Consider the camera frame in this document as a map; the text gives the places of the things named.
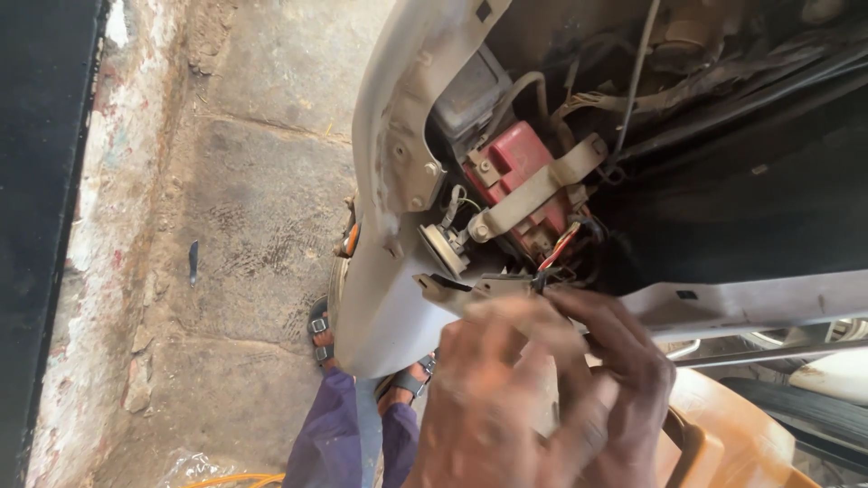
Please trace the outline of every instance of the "plastic bag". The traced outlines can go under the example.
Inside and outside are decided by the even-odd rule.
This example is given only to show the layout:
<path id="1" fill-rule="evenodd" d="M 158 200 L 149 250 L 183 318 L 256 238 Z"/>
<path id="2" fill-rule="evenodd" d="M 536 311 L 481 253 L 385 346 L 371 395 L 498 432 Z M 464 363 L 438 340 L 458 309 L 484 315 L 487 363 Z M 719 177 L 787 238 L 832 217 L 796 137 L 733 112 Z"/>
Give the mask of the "plastic bag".
<path id="1" fill-rule="evenodd" d="M 230 474 L 235 474 L 235 465 L 218 465 L 208 459 L 202 452 L 192 452 L 187 449 L 175 449 L 170 454 L 173 462 L 165 476 L 157 482 L 156 488 L 181 488 L 198 481 L 207 481 Z M 221 488 L 232 486 L 226 483 Z"/>

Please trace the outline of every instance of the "car battery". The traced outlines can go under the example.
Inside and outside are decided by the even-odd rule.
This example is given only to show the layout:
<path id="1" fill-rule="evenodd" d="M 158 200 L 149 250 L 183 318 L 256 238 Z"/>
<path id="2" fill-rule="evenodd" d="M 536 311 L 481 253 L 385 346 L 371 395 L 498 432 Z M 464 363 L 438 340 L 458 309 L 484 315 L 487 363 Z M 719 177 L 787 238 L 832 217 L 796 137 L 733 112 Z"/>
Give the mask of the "car battery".
<path id="1" fill-rule="evenodd" d="M 534 129 L 521 121 L 480 149 L 463 166 L 485 203 L 493 207 L 554 159 Z M 571 211 L 567 190 L 561 188 L 510 233 L 531 258 L 540 262 L 566 231 Z"/>

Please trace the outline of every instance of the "red battery cover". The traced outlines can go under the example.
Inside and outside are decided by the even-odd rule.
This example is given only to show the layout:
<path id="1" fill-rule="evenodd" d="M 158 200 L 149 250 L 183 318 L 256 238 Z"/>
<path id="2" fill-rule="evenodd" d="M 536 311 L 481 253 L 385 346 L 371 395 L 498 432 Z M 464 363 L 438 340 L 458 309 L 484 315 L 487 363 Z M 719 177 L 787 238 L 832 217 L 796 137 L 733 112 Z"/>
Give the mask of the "red battery cover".
<path id="1" fill-rule="evenodd" d="M 489 206 L 496 205 L 536 171 L 555 160 L 534 129 L 524 121 L 505 130 L 479 153 L 481 159 L 488 159 L 501 175 L 500 180 L 486 188 L 474 174 L 470 161 L 464 164 L 464 172 Z M 566 231 L 570 211 L 567 192 L 561 188 L 510 232 L 532 258 L 542 260 Z"/>

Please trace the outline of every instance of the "purple trousers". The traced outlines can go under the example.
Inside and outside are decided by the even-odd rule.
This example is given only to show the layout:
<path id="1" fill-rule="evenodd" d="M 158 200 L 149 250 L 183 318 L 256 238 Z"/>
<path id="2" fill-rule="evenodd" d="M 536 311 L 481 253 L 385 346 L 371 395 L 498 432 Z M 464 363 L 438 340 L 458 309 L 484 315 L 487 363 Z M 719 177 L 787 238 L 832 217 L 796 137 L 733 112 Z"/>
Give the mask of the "purple trousers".
<path id="1" fill-rule="evenodd" d="M 419 441 L 416 413 L 405 404 L 383 415 L 383 488 L 398 488 L 413 466 Z M 319 384 L 286 462 L 282 488 L 359 488 L 362 445 L 358 433 L 356 385 L 332 368 Z"/>

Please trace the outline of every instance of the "yellow cable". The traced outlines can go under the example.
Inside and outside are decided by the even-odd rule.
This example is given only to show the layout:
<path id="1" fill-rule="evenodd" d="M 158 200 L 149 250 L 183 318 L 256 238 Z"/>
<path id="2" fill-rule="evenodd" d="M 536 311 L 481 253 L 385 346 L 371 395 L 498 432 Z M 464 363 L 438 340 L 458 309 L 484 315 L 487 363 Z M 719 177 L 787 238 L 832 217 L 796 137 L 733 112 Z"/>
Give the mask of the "yellow cable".
<path id="1" fill-rule="evenodd" d="M 220 485 L 222 483 L 229 483 L 230 481 L 244 481 L 247 479 L 257 479 L 257 480 L 266 480 L 269 478 L 274 478 L 273 474 L 270 473 L 249 473 L 244 472 L 241 474 L 230 474 L 229 476 L 222 476 L 220 478 L 209 479 L 206 481 L 200 481 L 198 483 L 192 483 L 191 485 L 182 486 L 181 488 L 204 488 L 206 486 L 214 486 Z"/>
<path id="2" fill-rule="evenodd" d="M 285 475 L 286 475 L 285 473 L 275 474 L 274 476 L 272 476 L 270 478 L 265 478 L 262 481 L 257 481 L 256 483 L 250 485 L 249 488 L 262 488 L 263 486 L 269 485 L 271 483 L 280 483 L 283 481 L 283 477 Z"/>

